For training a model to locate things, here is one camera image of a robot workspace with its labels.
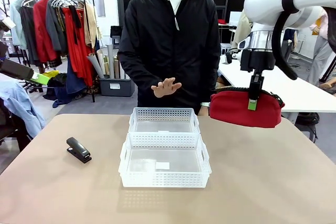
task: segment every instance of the stapler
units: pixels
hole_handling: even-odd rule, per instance
[[[92,159],[92,157],[90,156],[90,152],[74,137],[68,138],[67,144],[70,146],[69,148],[67,148],[67,151],[79,160],[81,160],[84,164]]]

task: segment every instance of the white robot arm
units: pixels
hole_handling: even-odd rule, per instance
[[[278,66],[290,79],[297,79],[295,72],[285,62],[281,53],[281,32],[284,28],[302,29],[313,24],[322,7],[329,18],[328,41],[336,52],[336,0],[245,0],[244,11],[254,22],[250,35],[239,43],[240,69],[254,71],[249,88],[249,108],[256,109],[262,89],[264,70]]]

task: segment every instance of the beige garment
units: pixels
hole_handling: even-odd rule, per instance
[[[247,36],[251,33],[252,25],[253,23],[248,20],[243,10],[239,19],[239,23],[236,29],[235,37],[233,39],[231,48],[237,48],[238,44],[247,38]]]
[[[94,15],[95,8],[93,5],[86,3],[86,9],[88,11],[88,22],[89,22],[89,29],[88,29],[88,22],[86,19],[86,10],[84,8],[84,33],[85,33],[85,44],[91,44],[92,48],[94,48],[96,44],[96,36],[97,36],[97,21],[96,16]]]

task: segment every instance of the zipper pull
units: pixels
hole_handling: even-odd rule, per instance
[[[176,29],[179,31],[180,28],[178,27],[179,25],[178,25],[178,23],[177,23],[176,15],[175,15],[175,25],[176,25]]]

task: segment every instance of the hand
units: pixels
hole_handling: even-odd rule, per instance
[[[321,28],[318,27],[318,26],[313,29],[313,31],[317,34],[320,34],[320,30],[321,30]]]
[[[201,106],[201,109],[198,113],[199,116],[209,116],[209,108],[205,106]]]
[[[151,89],[154,91],[154,95],[157,98],[164,97],[165,95],[170,95],[175,93],[177,89],[182,87],[182,84],[173,84],[175,78],[165,79],[163,82],[159,82],[157,86],[152,86]]]

